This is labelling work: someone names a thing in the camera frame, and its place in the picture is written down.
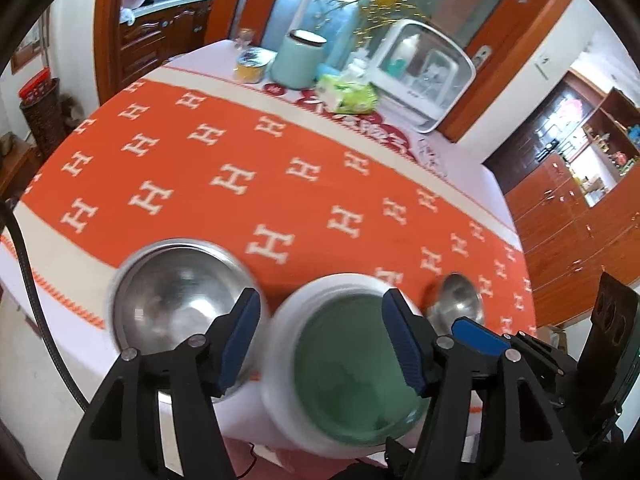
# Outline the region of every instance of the screw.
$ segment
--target screw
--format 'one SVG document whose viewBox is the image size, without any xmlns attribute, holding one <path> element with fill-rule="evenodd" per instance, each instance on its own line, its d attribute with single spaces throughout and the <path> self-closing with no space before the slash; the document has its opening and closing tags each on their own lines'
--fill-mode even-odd
<svg viewBox="0 0 640 480">
<path fill-rule="evenodd" d="M 133 361 L 138 355 L 138 351 L 135 348 L 125 348 L 120 357 L 122 357 L 123 361 Z"/>
<path fill-rule="evenodd" d="M 192 335 L 189 338 L 189 346 L 191 348 L 199 348 L 202 345 L 204 345 L 204 343 L 206 342 L 207 342 L 207 338 L 204 337 L 202 334 Z"/>
<path fill-rule="evenodd" d="M 517 363 L 520 358 L 522 357 L 520 355 L 520 352 L 518 352 L 516 349 L 513 348 L 509 348 L 507 350 L 504 351 L 504 356 L 511 361 L 512 363 Z"/>
<path fill-rule="evenodd" d="M 453 348 L 453 339 L 448 336 L 442 335 L 436 339 L 436 345 L 445 350 L 449 350 Z"/>
</svg>

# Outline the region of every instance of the blue gripper pad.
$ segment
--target blue gripper pad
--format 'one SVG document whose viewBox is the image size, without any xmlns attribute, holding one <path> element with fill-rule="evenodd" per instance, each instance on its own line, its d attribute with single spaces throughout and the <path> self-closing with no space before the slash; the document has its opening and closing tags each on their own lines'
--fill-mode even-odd
<svg viewBox="0 0 640 480">
<path fill-rule="evenodd" d="M 238 301 L 242 300 L 244 300 L 242 296 L 238 298 Z M 254 338 L 258 321 L 260 321 L 260 295 L 253 290 L 222 351 L 218 378 L 218 387 L 222 392 L 236 382 L 242 362 Z"/>
<path fill-rule="evenodd" d="M 451 327 L 453 337 L 487 355 L 499 356 L 511 345 L 499 335 L 484 326 L 471 321 L 468 317 L 459 317 Z"/>
<path fill-rule="evenodd" d="M 382 321 L 385 323 L 386 333 L 396 352 L 404 382 L 421 396 L 427 387 L 422 372 L 423 355 L 400 309 L 394 296 L 389 292 L 385 293 L 382 297 Z"/>
</svg>

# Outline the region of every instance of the bottle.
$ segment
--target bottle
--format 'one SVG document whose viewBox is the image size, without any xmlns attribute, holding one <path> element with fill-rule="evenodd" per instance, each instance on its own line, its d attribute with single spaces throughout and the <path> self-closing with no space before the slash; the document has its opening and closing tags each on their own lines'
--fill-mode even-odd
<svg viewBox="0 0 640 480">
<path fill-rule="evenodd" d="M 360 47 L 356 52 L 352 52 L 347 66 L 340 73 L 340 80 L 345 83 L 366 84 L 367 66 L 369 65 L 367 54 L 367 50 L 363 47 Z"/>
<path fill-rule="evenodd" d="M 418 35 L 404 38 L 394 50 L 386 66 L 386 72 L 400 79 L 418 50 Z"/>
</svg>

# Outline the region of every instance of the light switch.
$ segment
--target light switch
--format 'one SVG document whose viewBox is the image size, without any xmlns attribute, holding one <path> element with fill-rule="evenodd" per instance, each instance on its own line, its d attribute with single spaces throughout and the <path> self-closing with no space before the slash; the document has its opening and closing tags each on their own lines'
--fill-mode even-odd
<svg viewBox="0 0 640 480">
<path fill-rule="evenodd" d="M 543 50 L 536 56 L 534 64 L 542 77 L 549 81 L 549 71 L 552 65 L 551 56 Z"/>
</svg>

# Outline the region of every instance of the orange tablecloth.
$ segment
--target orange tablecloth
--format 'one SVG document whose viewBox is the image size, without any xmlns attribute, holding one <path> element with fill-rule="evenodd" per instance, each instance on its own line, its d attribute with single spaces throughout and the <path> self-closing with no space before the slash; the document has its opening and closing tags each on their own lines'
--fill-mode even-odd
<svg viewBox="0 0 640 480">
<path fill-rule="evenodd" d="M 388 140 L 265 91 L 161 68 L 62 144 L 18 219 L 39 284 L 100 328 L 108 281 L 131 253 L 192 237 L 238 257 L 271 308 L 336 272 L 379 276 L 420 305 L 459 271 L 481 291 L 491 330 L 532 332 L 513 230 Z"/>
</svg>

